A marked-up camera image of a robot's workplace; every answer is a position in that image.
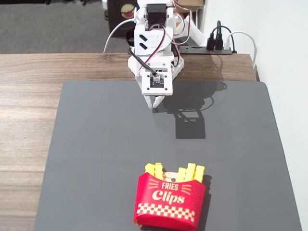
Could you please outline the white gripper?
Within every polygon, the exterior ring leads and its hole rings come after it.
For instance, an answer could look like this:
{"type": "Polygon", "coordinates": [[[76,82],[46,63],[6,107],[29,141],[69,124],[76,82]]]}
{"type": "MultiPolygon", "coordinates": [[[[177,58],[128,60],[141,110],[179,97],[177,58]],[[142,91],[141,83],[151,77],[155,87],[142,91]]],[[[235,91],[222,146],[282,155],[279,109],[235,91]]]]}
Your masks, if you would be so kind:
{"type": "MultiPolygon", "coordinates": [[[[146,64],[147,67],[142,66],[139,59],[133,56],[128,59],[128,67],[135,75],[139,87],[172,87],[173,80],[184,67],[184,59],[159,56],[147,61],[146,64]]],[[[164,98],[164,96],[144,95],[150,110],[157,108],[164,98]]]]}

